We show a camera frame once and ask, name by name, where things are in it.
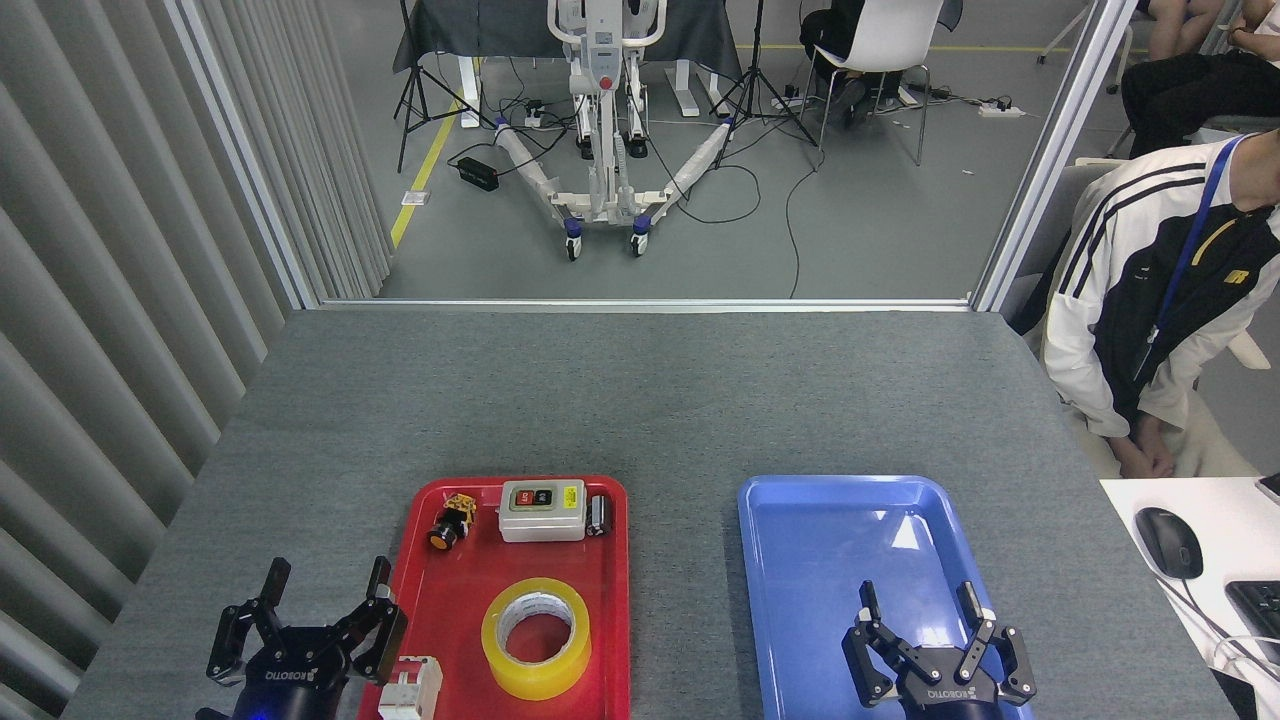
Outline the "person's left hand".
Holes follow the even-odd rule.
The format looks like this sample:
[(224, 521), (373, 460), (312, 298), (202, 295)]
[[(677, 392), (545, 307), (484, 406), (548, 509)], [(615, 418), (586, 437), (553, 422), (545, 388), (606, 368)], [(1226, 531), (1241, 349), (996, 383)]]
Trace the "person's left hand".
[(1157, 416), (1142, 413), (1134, 425), (1133, 441), (1147, 456), (1151, 464), (1151, 477), (1172, 477), (1175, 470), (1174, 454), (1165, 441), (1166, 423)]

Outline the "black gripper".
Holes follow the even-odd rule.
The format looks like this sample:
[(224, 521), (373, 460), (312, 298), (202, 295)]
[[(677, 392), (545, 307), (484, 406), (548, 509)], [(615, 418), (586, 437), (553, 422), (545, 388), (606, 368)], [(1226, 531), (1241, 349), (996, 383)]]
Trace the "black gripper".
[[(329, 626), (282, 629), (276, 607), (289, 574), (291, 564), (274, 559), (259, 594), (223, 610), (207, 676), (244, 687), (229, 715), (201, 708), (197, 719), (334, 719), (349, 670), (375, 685), (390, 680), (407, 628), (390, 588), (390, 560), (374, 559), (365, 601), (335, 624), (335, 633)], [(251, 628), (264, 647), (244, 664)]]
[[(861, 609), (842, 638), (842, 651), (863, 707), (876, 707), (896, 687), (905, 719), (1001, 719), (998, 702), (1023, 706), (1036, 696), (1023, 633), (998, 623), (982, 606), (969, 580), (956, 588), (963, 618), (972, 632), (968, 643), (964, 650), (954, 646), (918, 648), (924, 664), (916, 648), (884, 624), (872, 580), (860, 584), (859, 597)], [(989, 647), (1000, 656), (1001, 682), (980, 669)], [(896, 673), (895, 680), (874, 667), (872, 652)], [(937, 683), (925, 682), (925, 666), (940, 673)]]

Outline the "person's right hand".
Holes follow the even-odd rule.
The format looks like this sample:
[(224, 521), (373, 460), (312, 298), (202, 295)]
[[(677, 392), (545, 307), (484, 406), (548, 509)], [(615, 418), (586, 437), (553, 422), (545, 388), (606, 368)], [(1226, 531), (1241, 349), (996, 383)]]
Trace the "person's right hand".
[(1132, 437), (1108, 437), (1107, 446), (1119, 462), (1123, 478), (1156, 478), (1156, 457), (1146, 452)]

